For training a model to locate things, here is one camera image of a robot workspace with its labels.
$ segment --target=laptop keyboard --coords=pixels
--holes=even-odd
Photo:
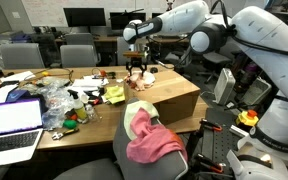
[[[31,146],[34,144],[37,135],[38,131],[34,131],[30,133],[0,137],[0,152]]]

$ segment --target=laptop screen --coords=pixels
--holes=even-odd
[[[0,135],[42,126],[39,99],[0,103]]]

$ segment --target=robotic arm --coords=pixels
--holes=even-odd
[[[243,150],[251,157],[269,154],[271,167],[260,161],[241,160],[232,151],[227,158],[236,179],[288,179],[288,26],[257,7],[247,7],[226,20],[222,15],[209,14],[207,4],[196,0],[142,24],[130,24],[123,35],[128,43],[134,43],[151,34],[183,33],[190,33],[190,48],[198,54],[234,41],[279,88],[250,135],[238,142],[239,152]]]

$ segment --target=pink cloth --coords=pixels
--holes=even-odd
[[[138,163],[152,163],[172,151],[181,151],[185,160],[187,153],[181,138],[162,124],[151,124],[150,115],[140,108],[131,122],[137,136],[126,148],[128,159]]]

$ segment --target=computer monitor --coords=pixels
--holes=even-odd
[[[132,20],[139,19],[141,21],[146,21],[145,13],[125,13],[123,12],[111,12],[111,27],[112,30],[124,29],[126,25]]]
[[[106,26],[104,8],[64,8],[69,27]]]
[[[161,14],[163,14],[163,13],[152,13],[152,18],[155,18],[155,17],[157,17],[157,16],[159,16]]]

